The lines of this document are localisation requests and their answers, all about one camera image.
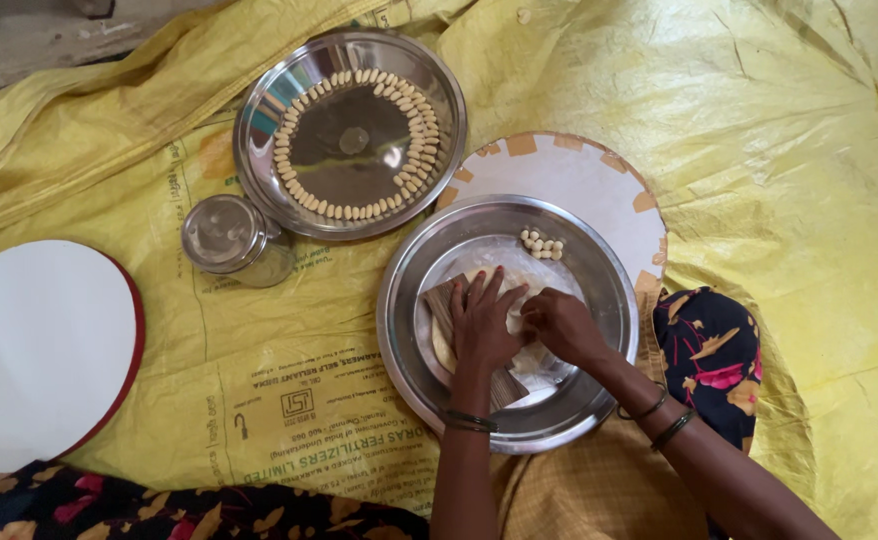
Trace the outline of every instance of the stainless steel container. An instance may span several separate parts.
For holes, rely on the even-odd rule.
[[[414,84],[433,106],[439,126],[435,166],[411,201],[362,220],[336,219],[302,207],[276,175],[274,132],[283,109],[301,92],[338,71],[379,68]],[[393,176],[409,150],[409,120],[373,85],[338,89],[301,116],[289,160],[297,180],[317,200],[353,206],[393,196]],[[349,130],[368,137],[358,153],[346,152]],[[449,183],[466,145],[466,103],[453,72],[416,39],[392,30],[335,30],[305,43],[250,85],[235,117],[232,153],[249,198],[282,227],[322,240],[367,239],[399,227],[426,209]]]
[[[456,260],[488,252],[490,246],[507,250],[500,251],[501,259],[509,256],[508,250],[515,250],[515,257],[529,257],[519,240],[523,229],[565,241],[562,260],[542,263],[563,265],[571,273],[606,341],[628,362],[635,362],[636,296],[623,264],[595,230],[562,208],[530,197],[489,195],[457,202],[416,227],[397,249],[386,268],[375,313],[379,349],[393,385],[436,432],[445,428],[440,416],[449,406],[450,393],[432,365],[432,342],[421,332],[432,317],[420,295],[451,278]],[[601,423],[616,403],[577,368],[548,390],[493,414],[500,429],[491,436],[493,452],[532,454],[568,443]]]
[[[277,285],[295,264],[289,234],[236,195],[213,195],[193,206],[182,222],[181,241],[200,270],[254,288]]]

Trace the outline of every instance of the wooden press board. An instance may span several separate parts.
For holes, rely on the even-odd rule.
[[[501,138],[466,157],[437,208],[501,193],[535,197],[576,215],[609,242],[636,290],[659,287],[667,246],[656,200],[642,175],[600,143],[552,131]]]
[[[144,343],[139,292],[109,256],[65,240],[0,252],[0,473],[105,426]]]

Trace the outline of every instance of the woman's left hand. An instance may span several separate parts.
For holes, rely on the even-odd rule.
[[[505,327],[509,307],[529,290],[522,284],[506,291],[501,298],[503,267],[495,268],[492,281],[486,290],[485,272],[479,272],[466,293],[466,305],[462,302],[462,285],[452,289],[452,337],[458,360],[456,373],[467,371],[474,375],[492,375],[492,372],[509,362],[523,347],[523,338],[509,333]]]

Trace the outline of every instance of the dough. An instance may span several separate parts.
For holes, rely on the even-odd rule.
[[[493,279],[493,273],[496,271],[495,267],[480,266],[469,270],[469,272],[466,273],[466,279],[471,283],[481,270],[485,270],[486,272],[486,280],[482,283],[482,289],[485,290],[486,286],[488,286],[489,282]],[[523,326],[523,317],[519,313],[519,309],[523,306],[526,300],[536,296],[543,289],[550,286],[549,283],[544,281],[543,276],[525,273],[514,274],[506,268],[505,276],[502,280],[502,286],[499,288],[499,296],[502,296],[503,293],[509,289],[516,289],[523,283],[529,284],[529,290],[526,291],[524,296],[516,300],[516,302],[509,307],[509,312],[505,317],[505,328],[509,331],[509,334],[512,335],[517,335]],[[432,349],[435,351],[436,360],[438,360],[439,363],[449,371],[449,373],[456,373],[456,353],[453,352],[453,347],[448,341],[446,341],[442,331],[440,331],[439,322],[434,316],[432,317]],[[519,375],[534,373],[539,367],[539,362],[546,357],[546,353],[548,352],[549,350],[539,340],[522,347],[518,354],[512,358],[512,362],[516,365],[512,372]]]

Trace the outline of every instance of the stainless steel plate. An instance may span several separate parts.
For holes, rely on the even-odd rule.
[[[379,68],[408,80],[432,104],[439,125],[436,167],[415,199],[371,219],[348,221],[308,211],[289,196],[273,167],[273,134],[282,107],[312,85],[344,70]],[[363,207],[394,195],[392,177],[406,163],[409,119],[373,85],[337,89],[309,106],[291,141],[298,180],[319,200]],[[350,128],[367,139],[358,153],[340,143]],[[346,30],[296,49],[253,84],[235,117],[232,152],[242,188],[282,227],[324,240],[373,237],[402,225],[435,200],[453,176],[466,144],[466,104],[453,73],[415,39],[389,30]]]
[[[529,197],[490,195],[457,202],[429,217],[402,243],[386,268],[376,307],[379,349],[389,377],[436,432],[443,432],[440,414],[450,394],[416,339],[415,313],[423,282],[447,252],[483,237],[515,236],[522,229],[548,231],[568,240],[560,263],[575,277],[610,346],[635,362],[636,296],[623,265],[595,230],[565,210]],[[523,248],[517,244],[515,249]],[[532,454],[558,447],[601,423],[614,405],[598,382],[574,370],[545,399],[494,413],[500,432],[492,435],[492,450]]]

